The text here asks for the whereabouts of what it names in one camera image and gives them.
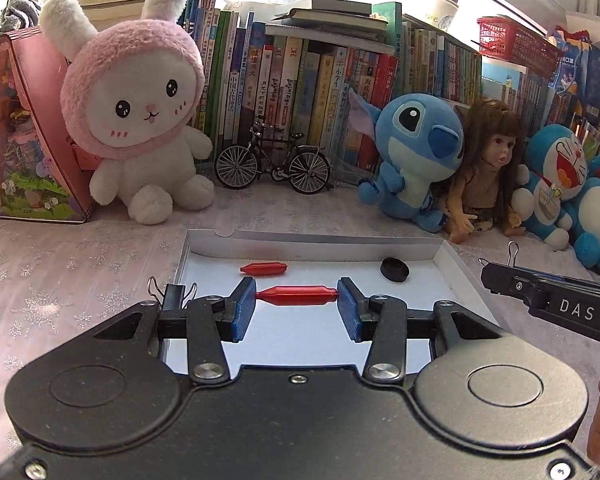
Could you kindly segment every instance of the screw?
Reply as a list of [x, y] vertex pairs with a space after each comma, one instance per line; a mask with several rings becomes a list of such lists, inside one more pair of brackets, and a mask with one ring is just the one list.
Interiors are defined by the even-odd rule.
[[199, 379], [217, 379], [224, 374], [224, 368], [216, 363], [202, 363], [193, 368], [193, 374]]
[[293, 384], [305, 384], [309, 379], [304, 375], [292, 375], [289, 377], [289, 381]]
[[389, 363], [378, 363], [368, 368], [369, 375], [379, 381], [390, 381], [400, 375], [398, 367]]
[[571, 476], [571, 467], [565, 462], [554, 465], [549, 471], [551, 480], [566, 480]]
[[31, 478], [31, 480], [45, 480], [46, 478], [46, 469], [43, 465], [36, 462], [27, 464], [24, 468], [24, 473], [28, 478]]

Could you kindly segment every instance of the blue plush toy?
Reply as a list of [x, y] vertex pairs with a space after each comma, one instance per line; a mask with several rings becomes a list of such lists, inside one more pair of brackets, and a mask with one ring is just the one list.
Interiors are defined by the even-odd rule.
[[590, 176], [582, 191], [564, 208], [573, 218], [573, 249], [587, 269], [600, 269], [600, 155], [589, 165]]
[[525, 151], [518, 171], [520, 189], [511, 200], [527, 231], [540, 237], [555, 251], [569, 245], [573, 219], [562, 204], [573, 199], [587, 177], [587, 161], [573, 132], [551, 124], [536, 133]]
[[462, 162], [464, 137], [456, 113], [425, 94], [403, 95], [383, 110], [351, 90], [349, 101], [351, 127], [373, 139], [382, 157], [378, 179], [358, 187], [362, 203], [430, 233], [440, 231], [446, 216], [432, 208], [429, 186], [449, 178]]

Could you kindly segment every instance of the red dart-shaped object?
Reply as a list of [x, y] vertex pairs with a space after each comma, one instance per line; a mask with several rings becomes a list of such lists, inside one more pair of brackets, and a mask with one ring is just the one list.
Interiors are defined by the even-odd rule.
[[280, 262], [257, 262], [240, 267], [240, 272], [254, 277], [278, 276], [279, 274], [284, 274], [285, 271], [286, 264], [281, 264]]
[[338, 299], [338, 291], [324, 285], [276, 285], [256, 292], [256, 300], [277, 306], [324, 305]]

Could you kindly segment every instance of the brown hair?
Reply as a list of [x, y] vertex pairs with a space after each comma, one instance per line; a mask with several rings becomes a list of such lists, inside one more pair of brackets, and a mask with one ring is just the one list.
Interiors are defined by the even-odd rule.
[[510, 163], [500, 170], [498, 197], [493, 217], [494, 223], [501, 226], [507, 219], [511, 196], [516, 189], [518, 165], [525, 149], [522, 121], [518, 114], [509, 110], [502, 101], [483, 98], [469, 108], [462, 122], [462, 129], [464, 130], [464, 157], [460, 168], [452, 178], [472, 174], [473, 169], [480, 163], [484, 147], [491, 136], [502, 135], [516, 139]]

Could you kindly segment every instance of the gray cloth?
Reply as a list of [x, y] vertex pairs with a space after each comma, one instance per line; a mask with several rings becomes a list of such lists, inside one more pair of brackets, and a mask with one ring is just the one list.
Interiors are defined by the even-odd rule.
[[40, 16], [40, 4], [34, 0], [8, 0], [0, 13], [0, 35], [12, 30], [35, 27]]

